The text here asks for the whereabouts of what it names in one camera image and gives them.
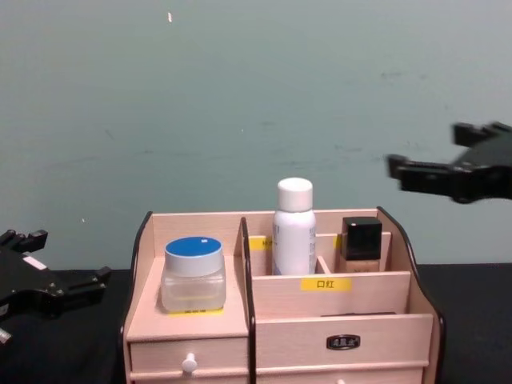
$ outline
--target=table surface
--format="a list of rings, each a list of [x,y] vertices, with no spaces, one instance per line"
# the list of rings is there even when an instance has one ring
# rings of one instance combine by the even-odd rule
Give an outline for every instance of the table surface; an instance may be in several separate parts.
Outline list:
[[[442,384],[505,383],[512,378],[512,264],[420,266],[446,318]],[[61,271],[67,280],[89,271]],[[29,315],[2,328],[14,342],[0,350],[0,384],[124,383],[116,345],[129,285],[113,272],[100,305],[51,321]]]

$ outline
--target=drawer knob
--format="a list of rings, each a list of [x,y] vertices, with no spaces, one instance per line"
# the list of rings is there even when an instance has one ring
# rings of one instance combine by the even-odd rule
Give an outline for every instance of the drawer knob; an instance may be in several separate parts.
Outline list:
[[[198,368],[198,362],[195,361],[194,354],[186,354],[186,359],[182,362],[183,372],[191,374]]]

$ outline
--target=black mechanical claw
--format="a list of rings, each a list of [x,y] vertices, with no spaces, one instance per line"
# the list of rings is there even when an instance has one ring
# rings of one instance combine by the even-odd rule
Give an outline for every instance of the black mechanical claw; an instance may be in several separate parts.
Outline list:
[[[387,157],[388,173],[400,188],[449,196],[468,204],[485,198],[512,199],[512,127],[493,122],[479,128],[456,123],[453,141],[469,149],[451,164]]]
[[[59,316],[102,300],[110,269],[104,267],[83,280],[64,282],[31,255],[44,248],[47,238],[45,230],[28,236],[14,230],[0,234],[0,322],[24,313]],[[11,335],[0,329],[0,346],[10,340]]]

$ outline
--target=wooden cosmetic organizer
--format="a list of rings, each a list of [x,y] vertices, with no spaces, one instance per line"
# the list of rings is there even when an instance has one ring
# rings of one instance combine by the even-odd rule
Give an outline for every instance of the wooden cosmetic organizer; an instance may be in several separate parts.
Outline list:
[[[271,276],[265,240],[273,214],[148,213],[134,244],[120,333],[127,382],[437,384],[444,320],[422,287],[400,224],[381,207],[317,210],[317,274]],[[336,273],[337,234],[348,216],[381,220],[380,272]],[[226,304],[219,313],[169,315],[159,293],[165,244],[191,235],[222,242]],[[327,348],[336,335],[357,335],[360,345]],[[192,375],[182,371],[188,353],[198,363]]]

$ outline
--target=yellow sticker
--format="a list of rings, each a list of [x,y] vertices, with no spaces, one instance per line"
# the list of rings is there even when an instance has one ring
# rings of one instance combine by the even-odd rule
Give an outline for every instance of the yellow sticker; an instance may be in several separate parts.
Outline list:
[[[223,314],[224,308],[220,308],[218,310],[185,310],[183,312],[171,312],[169,316],[172,318],[176,318],[179,316],[201,316],[208,314]]]
[[[272,249],[272,238],[265,236],[257,236],[249,238],[249,249],[250,250],[271,250]]]
[[[352,289],[351,278],[303,278],[301,290],[321,292],[348,292]]]
[[[340,234],[333,237],[333,245],[336,250],[340,250],[342,248],[342,236]]]

